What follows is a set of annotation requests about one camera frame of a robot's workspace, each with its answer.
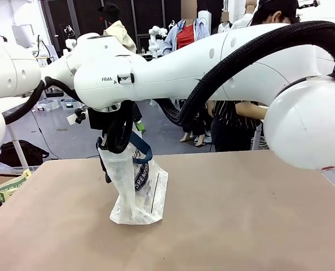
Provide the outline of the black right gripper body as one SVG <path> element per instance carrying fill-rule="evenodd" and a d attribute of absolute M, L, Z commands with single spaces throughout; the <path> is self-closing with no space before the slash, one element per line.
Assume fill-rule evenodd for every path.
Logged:
<path fill-rule="evenodd" d="M 112 125 L 114 119 L 119 113 L 119 110 L 113 112 L 99 112 L 89 107 L 87 112 L 91 129 L 106 130 Z"/>

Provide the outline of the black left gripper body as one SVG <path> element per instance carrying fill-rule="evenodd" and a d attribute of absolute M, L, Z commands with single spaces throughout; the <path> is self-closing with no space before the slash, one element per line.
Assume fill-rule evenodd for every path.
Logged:
<path fill-rule="evenodd" d="M 132 117 L 133 122 L 140 122 L 142 119 L 142 113 L 138 107 L 138 105 L 134 102 L 132 107 Z"/>

